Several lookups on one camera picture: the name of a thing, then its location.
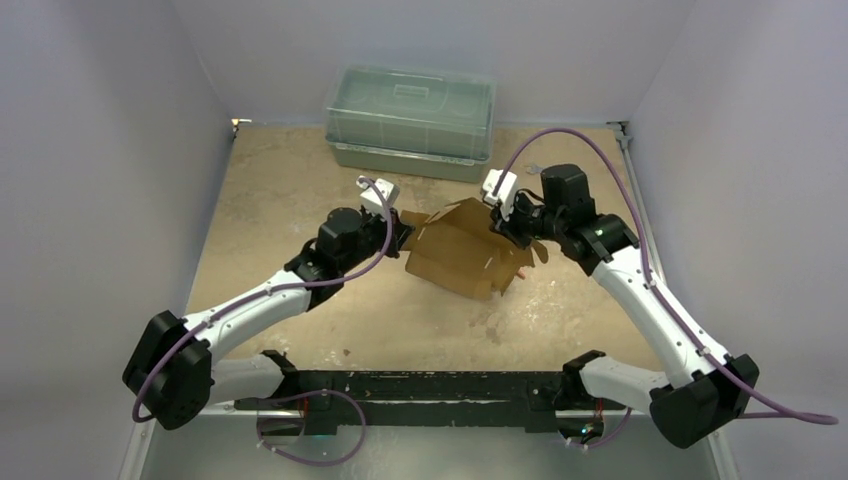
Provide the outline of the brown cardboard box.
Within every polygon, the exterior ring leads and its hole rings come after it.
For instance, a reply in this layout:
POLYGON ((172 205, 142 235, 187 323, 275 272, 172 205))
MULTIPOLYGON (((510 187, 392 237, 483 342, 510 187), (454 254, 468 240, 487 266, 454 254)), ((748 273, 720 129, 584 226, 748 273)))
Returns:
POLYGON ((445 205, 433 214, 404 210, 400 220, 414 231, 401 249, 407 273, 474 300, 504 294, 520 270, 549 261, 533 240, 526 248, 490 230, 491 209, 475 198, 445 205))

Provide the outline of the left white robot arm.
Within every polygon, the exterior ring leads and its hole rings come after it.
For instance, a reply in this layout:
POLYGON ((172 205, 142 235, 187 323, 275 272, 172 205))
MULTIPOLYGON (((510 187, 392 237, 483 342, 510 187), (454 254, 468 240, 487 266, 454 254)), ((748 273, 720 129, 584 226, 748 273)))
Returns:
POLYGON ((415 228, 394 208, 332 210, 317 235, 270 279, 207 310, 178 317, 169 310, 147 323, 123 371, 134 394, 136 423, 167 430, 192 420, 210 403, 228 401, 222 359, 276 323, 321 305, 344 285, 396 258, 415 228))

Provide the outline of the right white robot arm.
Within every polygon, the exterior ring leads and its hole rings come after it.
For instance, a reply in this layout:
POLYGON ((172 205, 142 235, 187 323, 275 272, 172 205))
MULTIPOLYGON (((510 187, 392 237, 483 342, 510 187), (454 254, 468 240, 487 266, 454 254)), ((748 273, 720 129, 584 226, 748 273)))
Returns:
POLYGON ((660 434, 681 449, 739 418, 750 396, 722 372, 752 387, 759 377, 756 363, 747 355, 731 355, 663 283, 645 280, 637 236, 621 217, 597 213, 578 166, 547 167, 540 177, 543 194, 536 196, 519 188, 515 174, 489 171, 481 196, 491 208, 492 231, 520 248, 536 240, 557 243, 613 297, 662 365, 654 372, 592 350, 564 364, 551 404, 617 402, 649 415, 660 434))

